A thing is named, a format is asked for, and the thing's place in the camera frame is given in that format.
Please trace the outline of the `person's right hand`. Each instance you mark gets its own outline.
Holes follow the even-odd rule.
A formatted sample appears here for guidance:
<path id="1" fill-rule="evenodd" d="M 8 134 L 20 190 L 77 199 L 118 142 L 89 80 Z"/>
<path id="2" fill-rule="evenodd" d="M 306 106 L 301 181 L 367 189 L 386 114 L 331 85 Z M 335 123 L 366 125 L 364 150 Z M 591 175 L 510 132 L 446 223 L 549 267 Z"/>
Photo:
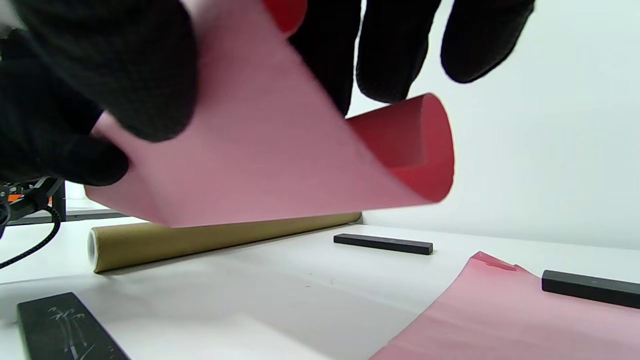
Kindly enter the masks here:
<path id="1" fill-rule="evenodd" d="M 347 114 L 353 84 L 404 100 L 425 61 L 439 0 L 309 0 L 290 46 Z M 179 0 L 9 0 L 1 25 L 1 182 L 51 177 L 103 187 L 126 155 L 91 132 L 104 111 L 150 142 L 186 129 L 197 50 Z"/>

